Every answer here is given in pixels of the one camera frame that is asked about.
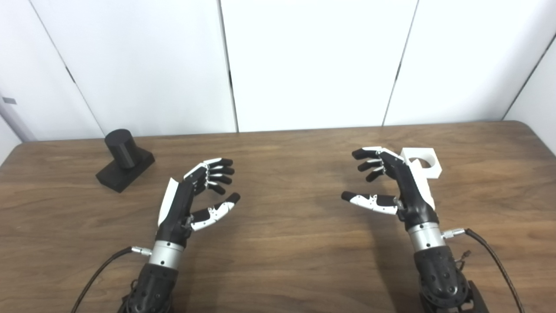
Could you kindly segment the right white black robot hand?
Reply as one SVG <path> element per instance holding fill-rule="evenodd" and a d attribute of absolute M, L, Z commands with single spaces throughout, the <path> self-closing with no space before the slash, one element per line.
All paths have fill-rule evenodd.
<path fill-rule="evenodd" d="M 417 162 L 410 162 L 383 147 L 359 148 L 352 152 L 352 156 L 356 160 L 365 160 L 357 169 L 359 172 L 369 171 L 367 182 L 387 176 L 395 180 L 400 194 L 391 196 L 344 191 L 342 200 L 371 211 L 396 215 L 405 224 L 406 230 L 425 223 L 439 224 L 427 178 Z"/>

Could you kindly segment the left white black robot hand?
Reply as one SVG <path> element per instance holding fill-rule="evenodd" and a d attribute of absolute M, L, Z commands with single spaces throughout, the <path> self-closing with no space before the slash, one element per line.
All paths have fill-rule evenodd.
<path fill-rule="evenodd" d="M 189 170 L 181 181 L 171 178 L 165 191 L 158 219 L 155 240 L 186 247 L 191 234 L 221 220 L 240 200 L 240 194 L 232 193 L 223 202 L 208 208 L 191 211 L 193 200 L 206 190 L 224 195 L 221 184 L 231 184 L 235 172 L 233 160 L 215 158 L 204 160 Z"/>

